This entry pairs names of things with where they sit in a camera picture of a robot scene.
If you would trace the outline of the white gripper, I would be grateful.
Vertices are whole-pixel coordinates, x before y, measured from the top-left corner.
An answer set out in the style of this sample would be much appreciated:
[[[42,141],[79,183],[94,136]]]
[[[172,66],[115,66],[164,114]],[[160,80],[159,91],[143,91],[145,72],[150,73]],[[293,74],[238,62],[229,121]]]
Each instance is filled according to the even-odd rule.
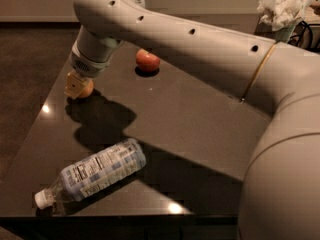
[[[99,37],[82,26],[69,55],[74,70],[67,74],[65,94],[73,100],[79,98],[90,78],[97,77],[110,65],[113,53],[122,44],[122,40]]]

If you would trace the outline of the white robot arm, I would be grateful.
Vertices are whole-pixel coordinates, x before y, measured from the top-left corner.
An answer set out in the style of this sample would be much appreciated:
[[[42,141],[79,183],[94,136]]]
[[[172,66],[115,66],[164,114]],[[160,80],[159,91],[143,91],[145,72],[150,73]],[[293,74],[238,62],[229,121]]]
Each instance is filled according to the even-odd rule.
[[[128,41],[272,115],[244,177],[239,240],[320,240],[320,56],[272,39],[146,9],[144,0],[73,0],[70,63],[104,70]]]

